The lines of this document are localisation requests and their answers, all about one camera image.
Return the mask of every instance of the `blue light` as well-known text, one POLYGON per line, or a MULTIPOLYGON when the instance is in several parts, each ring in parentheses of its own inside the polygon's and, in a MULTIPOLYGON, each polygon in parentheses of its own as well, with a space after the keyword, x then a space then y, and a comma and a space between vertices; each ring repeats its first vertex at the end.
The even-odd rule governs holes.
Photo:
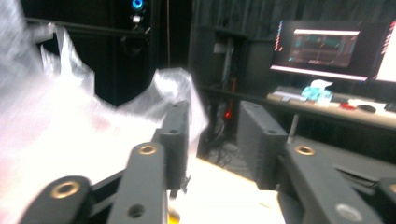
POLYGON ((141 9, 143 6, 143 0, 132 0, 132 7, 134 9, 141 9))

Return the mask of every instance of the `monitor screen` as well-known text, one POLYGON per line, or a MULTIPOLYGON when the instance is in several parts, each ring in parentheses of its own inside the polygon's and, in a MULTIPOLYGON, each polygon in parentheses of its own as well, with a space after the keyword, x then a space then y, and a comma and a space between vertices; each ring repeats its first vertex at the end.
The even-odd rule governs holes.
POLYGON ((388 29, 386 22, 282 21, 271 69, 352 80, 375 77, 388 29))

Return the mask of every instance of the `wooden desk surface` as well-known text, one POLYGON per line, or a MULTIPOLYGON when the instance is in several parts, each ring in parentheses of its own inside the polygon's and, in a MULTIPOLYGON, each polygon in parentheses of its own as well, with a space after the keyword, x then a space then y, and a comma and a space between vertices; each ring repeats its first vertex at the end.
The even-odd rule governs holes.
MULTIPOLYGON (((267 99, 275 102, 281 102, 282 97, 278 95, 268 94, 267 99)), ((312 112, 319 112, 322 114, 329 114, 338 116, 340 118, 348 118, 350 120, 373 124, 375 126, 383 126, 391 129, 396 129, 396 113, 391 113, 385 109, 377 109, 374 114, 361 110, 348 110, 341 108, 337 103, 329 103, 328 105, 318 105, 297 100, 289 100, 284 104, 295 105, 300 108, 307 109, 312 112)))
POLYGON ((253 181, 197 159, 187 194, 180 192, 170 204, 180 213, 180 224, 284 224, 276 196, 275 191, 258 190, 253 181))

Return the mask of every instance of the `transparent plastic sheet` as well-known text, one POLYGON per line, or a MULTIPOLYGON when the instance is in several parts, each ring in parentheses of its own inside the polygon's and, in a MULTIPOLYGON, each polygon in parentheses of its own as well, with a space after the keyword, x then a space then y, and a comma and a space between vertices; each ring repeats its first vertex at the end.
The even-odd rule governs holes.
POLYGON ((33 43, 40 28, 27 32, 18 2, 2 1, 0 19, 0 223, 18 222, 55 179, 83 175, 95 184, 122 170, 130 150, 162 126, 171 102, 191 104, 189 155, 195 157, 207 119, 187 72, 157 71, 142 95, 117 109, 92 94, 93 72, 65 29, 42 28, 57 34, 61 57, 44 49, 40 57, 33 43))
POLYGON ((198 149, 201 132, 208 119, 191 75, 182 68, 157 70, 151 84, 136 99, 119 107, 119 111, 144 115, 145 119, 162 120, 167 109, 179 101, 188 101, 189 109, 189 161, 187 175, 198 149))

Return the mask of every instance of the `screw hole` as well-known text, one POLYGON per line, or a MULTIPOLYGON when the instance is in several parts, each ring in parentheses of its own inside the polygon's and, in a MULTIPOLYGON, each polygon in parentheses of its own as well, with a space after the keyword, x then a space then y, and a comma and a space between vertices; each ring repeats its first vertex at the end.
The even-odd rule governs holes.
POLYGON ((142 155, 151 155, 151 154, 155 153, 156 151, 157 151, 156 147, 147 146, 147 147, 141 147, 139 152, 142 155))
POLYGON ((141 204, 135 204, 131 206, 128 210, 128 216, 131 218, 142 217, 144 213, 145 213, 145 208, 141 204))
POLYGON ((315 150, 310 147, 296 147, 295 150, 305 156, 312 156, 315 154, 315 150))
POLYGON ((62 184, 55 186, 55 188, 52 189, 50 195, 52 198, 62 199, 75 194, 79 190, 79 188, 80 185, 78 182, 66 181, 62 184))

